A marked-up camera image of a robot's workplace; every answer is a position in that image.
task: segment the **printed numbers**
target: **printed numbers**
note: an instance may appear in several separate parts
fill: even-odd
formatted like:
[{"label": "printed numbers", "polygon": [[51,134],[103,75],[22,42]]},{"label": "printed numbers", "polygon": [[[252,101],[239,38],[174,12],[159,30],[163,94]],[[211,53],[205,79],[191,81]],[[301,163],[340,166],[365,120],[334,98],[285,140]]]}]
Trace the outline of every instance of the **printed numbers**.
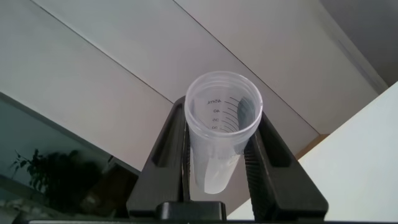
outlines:
[{"label": "printed numbers", "polygon": [[212,104],[212,103],[221,103],[221,100],[210,100],[207,102],[207,104]]}]

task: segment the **translucent plastic cup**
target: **translucent plastic cup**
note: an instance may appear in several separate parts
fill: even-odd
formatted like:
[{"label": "translucent plastic cup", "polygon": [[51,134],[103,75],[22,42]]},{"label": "translucent plastic cup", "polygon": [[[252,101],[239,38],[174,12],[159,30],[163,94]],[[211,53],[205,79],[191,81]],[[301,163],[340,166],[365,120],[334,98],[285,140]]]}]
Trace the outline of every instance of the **translucent plastic cup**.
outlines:
[{"label": "translucent plastic cup", "polygon": [[189,86],[184,109],[197,186],[220,193],[260,123],[260,92],[242,75],[210,72]]}]

